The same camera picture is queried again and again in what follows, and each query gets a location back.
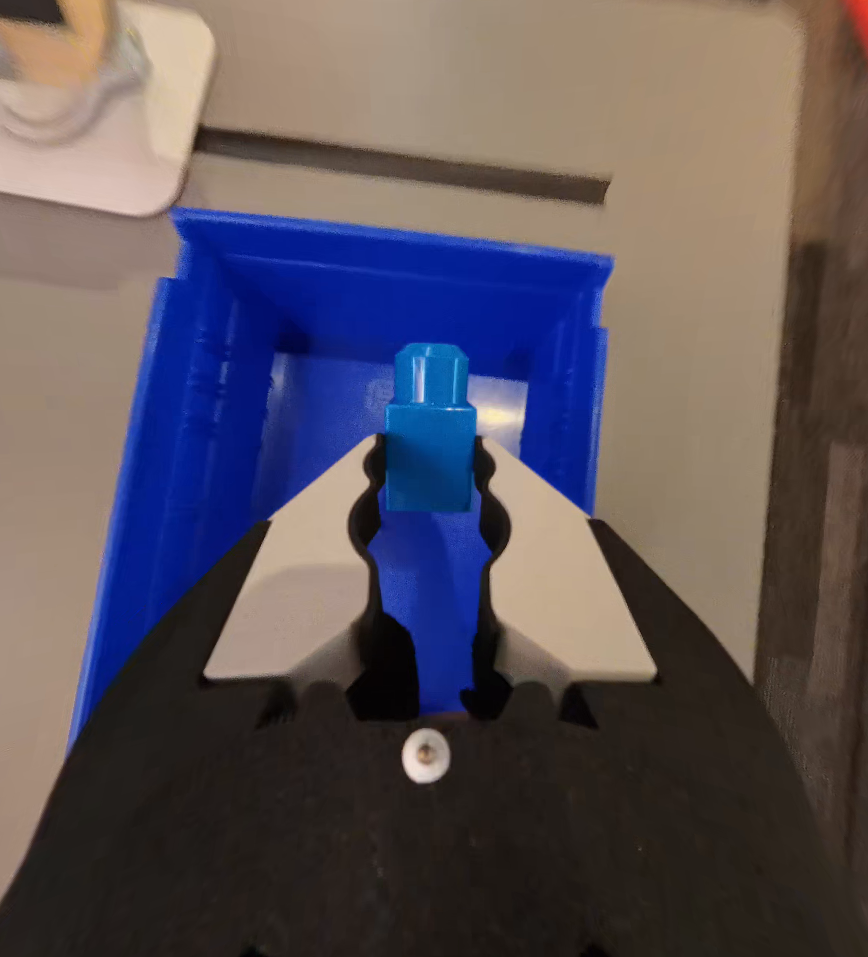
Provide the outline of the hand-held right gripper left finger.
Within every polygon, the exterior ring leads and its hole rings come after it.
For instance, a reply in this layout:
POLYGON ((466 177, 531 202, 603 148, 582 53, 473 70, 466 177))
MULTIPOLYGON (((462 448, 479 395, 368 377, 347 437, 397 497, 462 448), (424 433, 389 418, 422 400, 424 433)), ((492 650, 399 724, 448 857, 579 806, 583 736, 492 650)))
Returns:
POLYGON ((207 679, 273 677, 297 698, 331 682, 360 720, 418 716, 415 645, 384 608, 369 548, 385 465, 384 437, 368 437, 268 518, 207 679))

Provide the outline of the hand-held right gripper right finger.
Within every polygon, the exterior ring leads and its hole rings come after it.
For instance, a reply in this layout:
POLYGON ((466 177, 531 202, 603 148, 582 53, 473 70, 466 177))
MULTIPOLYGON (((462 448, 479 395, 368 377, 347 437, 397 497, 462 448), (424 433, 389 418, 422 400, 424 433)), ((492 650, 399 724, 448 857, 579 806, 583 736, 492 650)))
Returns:
POLYGON ((476 438, 473 464, 488 559, 464 709, 495 720, 535 683, 568 713, 581 685, 652 683, 657 665, 590 517, 491 438, 476 438))

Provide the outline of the blue plastic block piece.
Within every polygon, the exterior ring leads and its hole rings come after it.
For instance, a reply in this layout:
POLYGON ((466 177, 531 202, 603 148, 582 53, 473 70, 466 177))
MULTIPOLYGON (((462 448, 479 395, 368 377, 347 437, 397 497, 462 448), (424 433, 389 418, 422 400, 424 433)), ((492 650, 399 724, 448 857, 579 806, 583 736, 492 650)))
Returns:
POLYGON ((414 342, 396 355, 384 414, 388 511, 471 508, 477 412, 467 375, 468 359, 452 344, 414 342))

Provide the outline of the blue plastic bin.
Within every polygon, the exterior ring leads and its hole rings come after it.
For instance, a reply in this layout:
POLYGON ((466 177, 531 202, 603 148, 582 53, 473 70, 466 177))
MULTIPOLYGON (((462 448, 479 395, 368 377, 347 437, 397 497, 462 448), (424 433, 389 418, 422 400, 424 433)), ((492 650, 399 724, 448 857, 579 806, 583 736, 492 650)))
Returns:
POLYGON ((69 745, 257 520, 383 430, 396 353, 468 357, 478 432, 595 501, 610 257, 177 207, 142 347, 69 745))

